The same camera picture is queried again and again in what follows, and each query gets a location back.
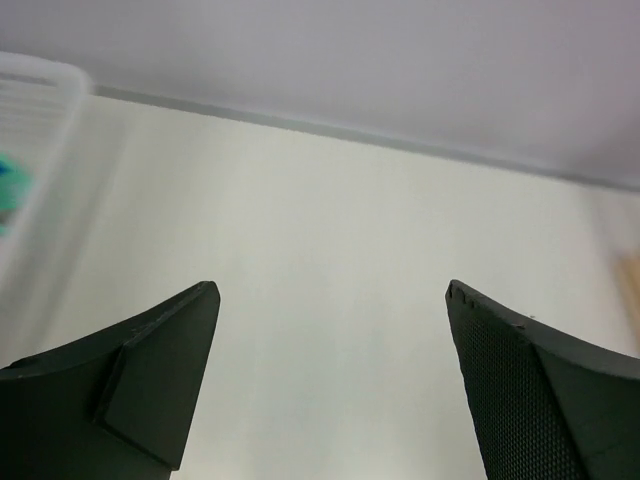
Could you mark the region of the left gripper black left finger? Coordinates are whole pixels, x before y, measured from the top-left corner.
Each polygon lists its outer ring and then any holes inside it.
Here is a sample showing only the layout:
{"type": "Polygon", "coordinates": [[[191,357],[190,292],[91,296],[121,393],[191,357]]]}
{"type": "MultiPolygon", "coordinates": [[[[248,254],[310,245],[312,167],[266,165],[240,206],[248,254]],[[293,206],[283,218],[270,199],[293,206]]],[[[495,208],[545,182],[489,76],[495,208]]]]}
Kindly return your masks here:
{"type": "Polygon", "coordinates": [[[200,282],[1,371],[4,479],[168,479],[180,469],[221,298],[200,282]]]}

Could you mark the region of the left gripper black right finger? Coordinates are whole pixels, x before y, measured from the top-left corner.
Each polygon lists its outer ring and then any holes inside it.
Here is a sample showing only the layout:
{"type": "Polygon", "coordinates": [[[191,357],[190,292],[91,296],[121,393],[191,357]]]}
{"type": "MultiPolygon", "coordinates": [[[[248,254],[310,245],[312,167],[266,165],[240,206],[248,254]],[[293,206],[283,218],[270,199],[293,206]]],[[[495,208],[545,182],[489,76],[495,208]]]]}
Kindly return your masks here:
{"type": "Polygon", "coordinates": [[[487,478],[638,478],[638,359],[458,280],[445,301],[487,478]]]}

